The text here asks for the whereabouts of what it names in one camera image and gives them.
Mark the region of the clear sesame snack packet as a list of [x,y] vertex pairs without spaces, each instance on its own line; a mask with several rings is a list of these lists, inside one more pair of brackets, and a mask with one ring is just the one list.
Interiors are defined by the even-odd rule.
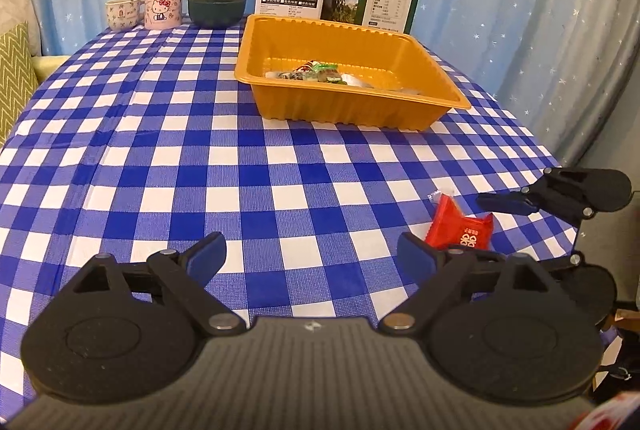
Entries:
[[314,73],[306,70],[289,70],[288,72],[266,72],[265,77],[269,79],[310,81],[314,78]]

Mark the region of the large red snack packet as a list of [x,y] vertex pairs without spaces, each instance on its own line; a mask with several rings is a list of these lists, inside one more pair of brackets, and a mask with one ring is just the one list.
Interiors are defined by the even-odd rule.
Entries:
[[454,245],[488,250],[493,232],[494,216],[491,213],[480,218],[466,216],[454,198],[441,194],[424,242],[440,250]]

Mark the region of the blue white checkered tablecloth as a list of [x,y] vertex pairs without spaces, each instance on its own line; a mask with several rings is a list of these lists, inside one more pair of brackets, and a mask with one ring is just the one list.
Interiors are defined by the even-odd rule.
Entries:
[[399,235],[434,195],[466,213],[554,158],[461,72],[424,132],[267,120],[235,80],[242,31],[104,32],[40,86],[1,152],[1,415],[32,398],[29,323],[88,259],[143,261],[224,234],[209,290],[242,317],[365,316],[413,292]]

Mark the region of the green snack packet in tray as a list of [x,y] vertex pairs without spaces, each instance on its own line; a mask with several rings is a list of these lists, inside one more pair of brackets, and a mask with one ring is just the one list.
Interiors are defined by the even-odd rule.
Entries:
[[295,69],[296,75],[305,81],[317,81],[328,83],[343,83],[343,77],[338,71],[337,64],[321,63],[315,60],[299,66]]

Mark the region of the orange plastic tray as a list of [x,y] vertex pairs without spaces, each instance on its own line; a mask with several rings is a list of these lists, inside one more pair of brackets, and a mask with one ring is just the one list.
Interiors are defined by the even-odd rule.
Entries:
[[[337,64],[343,83],[269,79],[303,64]],[[471,104],[415,38],[326,20],[250,16],[235,78],[268,119],[422,131]]]

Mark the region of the cream sofa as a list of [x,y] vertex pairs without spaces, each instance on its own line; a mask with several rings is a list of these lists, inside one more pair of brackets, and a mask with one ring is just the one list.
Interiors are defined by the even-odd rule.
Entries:
[[32,72],[34,73],[34,78],[39,83],[43,83],[43,81],[46,81],[66,60],[68,60],[66,55],[33,56]]

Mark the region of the green zigzag cushion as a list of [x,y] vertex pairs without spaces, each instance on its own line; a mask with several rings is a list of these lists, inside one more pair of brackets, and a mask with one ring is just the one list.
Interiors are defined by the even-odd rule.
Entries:
[[1,35],[0,56],[0,135],[4,144],[39,86],[29,49],[28,23],[19,23]]

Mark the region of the small patterned ceramic cup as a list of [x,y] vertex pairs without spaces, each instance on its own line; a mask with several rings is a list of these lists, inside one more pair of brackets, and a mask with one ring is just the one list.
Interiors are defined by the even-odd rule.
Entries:
[[108,0],[105,2],[106,23],[111,31],[126,31],[143,22],[143,0]]

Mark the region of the white lace cushion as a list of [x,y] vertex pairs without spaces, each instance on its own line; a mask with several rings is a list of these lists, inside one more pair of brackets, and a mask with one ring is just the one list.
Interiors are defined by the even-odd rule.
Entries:
[[32,0],[0,0],[0,34],[26,23],[30,54],[40,56],[41,32]]

